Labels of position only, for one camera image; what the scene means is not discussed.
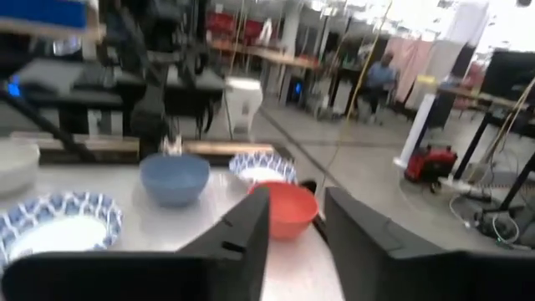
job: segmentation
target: white stand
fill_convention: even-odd
[[[228,105],[230,128],[251,131],[252,119],[262,104],[262,87],[255,79],[227,78],[225,98]]]
[[[420,137],[421,131],[424,130],[425,121],[431,112],[431,107],[434,102],[434,94],[426,94],[424,96],[424,100],[421,102],[415,121],[412,123],[409,137],[407,137],[407,140],[405,141],[401,155],[394,158],[394,164],[402,170],[405,170],[409,165],[410,157],[415,150],[416,142],[418,141],[418,137]]]

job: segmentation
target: red bowl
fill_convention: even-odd
[[[269,189],[269,233],[273,238],[297,238],[318,214],[316,197],[306,188],[285,182],[265,181],[251,188],[249,193],[257,187]]]

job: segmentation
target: computer monitor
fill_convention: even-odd
[[[518,100],[535,77],[535,53],[496,50],[487,67],[481,92]],[[532,92],[526,101],[535,105]]]

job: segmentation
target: white table surface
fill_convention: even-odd
[[[247,188],[223,169],[214,169],[198,203],[164,210],[145,194],[137,166],[42,166],[35,186],[0,196],[0,211],[53,191],[113,197],[124,213],[113,250],[175,251],[214,225],[243,199]],[[312,225],[293,242],[270,241],[262,301],[271,300],[344,300],[332,255]]]

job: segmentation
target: blue and white bowl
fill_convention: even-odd
[[[0,273],[35,253],[106,249],[122,221],[115,201],[100,193],[63,192],[19,203],[0,215]]]
[[[242,153],[235,155],[228,168],[244,181],[297,182],[297,172],[292,162],[281,156],[267,152]]]

